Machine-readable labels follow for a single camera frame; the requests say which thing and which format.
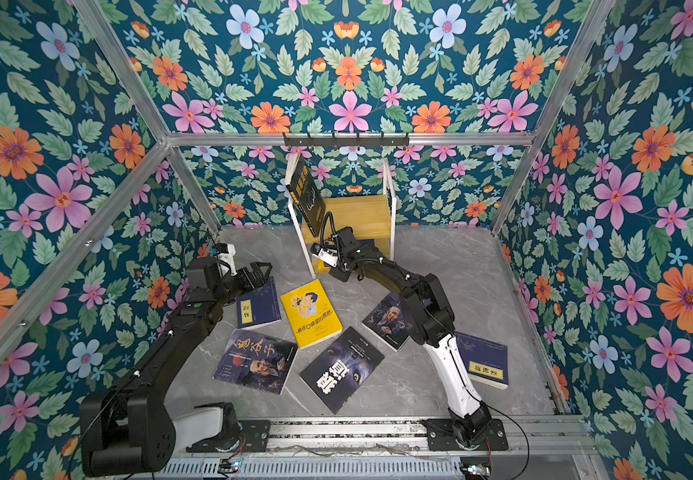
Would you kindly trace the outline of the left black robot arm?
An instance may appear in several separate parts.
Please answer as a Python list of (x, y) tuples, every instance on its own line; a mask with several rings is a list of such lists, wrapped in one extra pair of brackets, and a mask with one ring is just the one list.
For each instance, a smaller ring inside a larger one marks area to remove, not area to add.
[(188, 292), (168, 316), (164, 332), (131, 372), (80, 404), (80, 453), (88, 477), (154, 473), (176, 450), (176, 425), (164, 400), (192, 352), (212, 334), (224, 308), (265, 286), (272, 264), (252, 262), (236, 272), (226, 261), (198, 258), (188, 270)]

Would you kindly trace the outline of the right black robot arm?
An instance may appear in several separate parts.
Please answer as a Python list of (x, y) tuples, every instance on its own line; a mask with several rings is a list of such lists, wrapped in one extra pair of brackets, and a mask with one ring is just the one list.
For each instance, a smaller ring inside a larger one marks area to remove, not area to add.
[(439, 278), (404, 268), (378, 247), (358, 240), (350, 227), (322, 234), (320, 248), (322, 254), (334, 254), (326, 262), (330, 276), (346, 282), (357, 274), (398, 295), (410, 338), (430, 355), (443, 384), (453, 422), (451, 435), (466, 449), (478, 446), (492, 414), (460, 356), (454, 310)]

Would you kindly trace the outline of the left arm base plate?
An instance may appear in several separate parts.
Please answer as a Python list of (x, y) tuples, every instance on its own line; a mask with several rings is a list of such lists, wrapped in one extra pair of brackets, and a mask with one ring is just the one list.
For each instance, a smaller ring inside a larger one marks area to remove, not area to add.
[(266, 451), (272, 422), (268, 420), (229, 421), (218, 434), (186, 448), (190, 453), (260, 453)]

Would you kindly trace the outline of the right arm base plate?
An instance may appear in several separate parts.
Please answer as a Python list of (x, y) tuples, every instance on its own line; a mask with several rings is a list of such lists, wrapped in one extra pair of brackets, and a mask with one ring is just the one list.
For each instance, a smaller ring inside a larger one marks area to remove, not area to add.
[(450, 419), (424, 419), (421, 422), (426, 428), (428, 448), (431, 451), (496, 451), (509, 449), (507, 434), (501, 420), (492, 420), (485, 434), (473, 445), (464, 446), (454, 436), (453, 422)]

